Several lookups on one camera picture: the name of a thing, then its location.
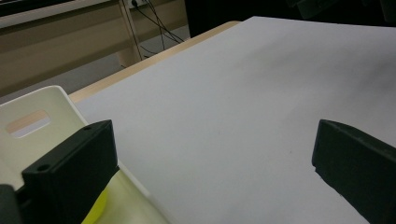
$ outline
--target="white table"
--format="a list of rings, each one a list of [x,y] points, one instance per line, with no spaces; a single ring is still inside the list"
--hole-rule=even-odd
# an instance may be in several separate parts
[[[252,18],[77,103],[174,223],[367,223],[315,173],[318,121],[396,146],[396,30]]]

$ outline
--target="wall socket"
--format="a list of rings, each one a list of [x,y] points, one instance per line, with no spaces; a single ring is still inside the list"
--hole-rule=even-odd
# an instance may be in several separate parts
[[[132,6],[132,0],[127,0],[127,1],[128,1],[128,8],[134,8],[134,6]],[[135,0],[135,1],[139,7],[147,4],[146,0]]]

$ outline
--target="dark background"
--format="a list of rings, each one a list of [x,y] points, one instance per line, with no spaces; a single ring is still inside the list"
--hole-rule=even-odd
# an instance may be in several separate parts
[[[185,2],[191,37],[224,22],[244,21],[252,16],[303,19],[298,8],[289,7],[286,0],[250,0],[240,1],[241,4],[230,0],[185,0]],[[379,0],[371,1],[367,7],[361,0],[339,0],[306,21],[392,27],[396,25],[385,22]]]

